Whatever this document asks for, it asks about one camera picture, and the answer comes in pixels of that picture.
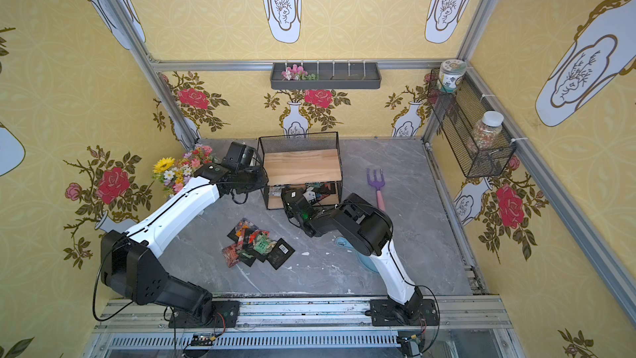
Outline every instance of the wall-mounted tray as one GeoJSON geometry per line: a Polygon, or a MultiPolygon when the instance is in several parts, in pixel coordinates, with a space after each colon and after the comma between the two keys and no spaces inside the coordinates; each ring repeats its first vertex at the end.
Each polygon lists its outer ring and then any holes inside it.
{"type": "Polygon", "coordinates": [[[303,69],[310,75],[315,74],[315,81],[287,81],[282,78],[286,67],[300,63],[274,63],[270,82],[274,90],[331,90],[331,89],[379,89],[382,76],[378,63],[363,62],[303,62],[303,69]]]}

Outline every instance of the wooden shelf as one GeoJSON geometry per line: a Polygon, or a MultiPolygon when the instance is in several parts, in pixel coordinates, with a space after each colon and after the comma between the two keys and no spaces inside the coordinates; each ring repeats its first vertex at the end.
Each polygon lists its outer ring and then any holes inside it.
{"type": "MultiPolygon", "coordinates": [[[[270,186],[342,181],[337,149],[271,152],[265,155],[264,166],[270,186]]],[[[281,201],[276,196],[270,196],[270,201],[272,198],[281,201]]]]}

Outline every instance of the metal wire basket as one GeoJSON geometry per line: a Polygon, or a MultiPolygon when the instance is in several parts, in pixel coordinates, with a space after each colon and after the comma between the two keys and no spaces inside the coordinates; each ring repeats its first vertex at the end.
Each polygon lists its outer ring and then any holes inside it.
{"type": "Polygon", "coordinates": [[[473,139],[475,123],[484,112],[492,110],[467,79],[453,93],[437,89],[438,70],[433,70],[427,95],[433,113],[449,141],[462,172],[468,179],[499,176],[516,150],[504,128],[492,147],[479,148],[473,139]]]}

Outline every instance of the white robot arm segment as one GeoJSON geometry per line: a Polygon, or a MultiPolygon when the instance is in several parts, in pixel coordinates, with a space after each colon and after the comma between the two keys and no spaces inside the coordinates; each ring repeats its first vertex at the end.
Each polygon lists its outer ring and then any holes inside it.
{"type": "Polygon", "coordinates": [[[148,248],[159,258],[172,238],[203,209],[219,199],[216,185],[204,177],[193,177],[186,186],[139,224],[128,228],[131,239],[148,241],[148,248]]]}

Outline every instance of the red rose pattern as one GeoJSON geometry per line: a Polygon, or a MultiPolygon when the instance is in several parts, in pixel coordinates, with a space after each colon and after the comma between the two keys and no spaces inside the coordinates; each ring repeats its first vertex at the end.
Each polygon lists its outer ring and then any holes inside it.
{"type": "Polygon", "coordinates": [[[510,170],[519,169],[519,165],[520,164],[521,164],[521,161],[519,160],[519,158],[516,155],[512,155],[512,157],[508,161],[508,167],[510,167],[510,170]]]}
{"type": "Polygon", "coordinates": [[[523,221],[523,200],[508,184],[497,190],[499,216],[505,227],[517,228],[523,221]]]}
{"type": "Polygon", "coordinates": [[[181,90],[179,92],[179,101],[201,109],[207,109],[207,106],[210,104],[205,93],[195,89],[181,90]]]}
{"type": "Polygon", "coordinates": [[[331,90],[306,90],[305,102],[317,105],[318,107],[328,108],[333,102],[333,94],[331,90]]]}
{"type": "Polygon", "coordinates": [[[64,196],[72,201],[76,201],[80,198],[80,193],[81,187],[79,186],[79,184],[76,182],[72,182],[66,189],[66,193],[64,193],[64,196]]]}
{"type": "Polygon", "coordinates": [[[123,195],[130,186],[128,173],[122,171],[122,168],[113,168],[104,172],[104,176],[99,180],[95,194],[109,205],[115,198],[123,195]]]}

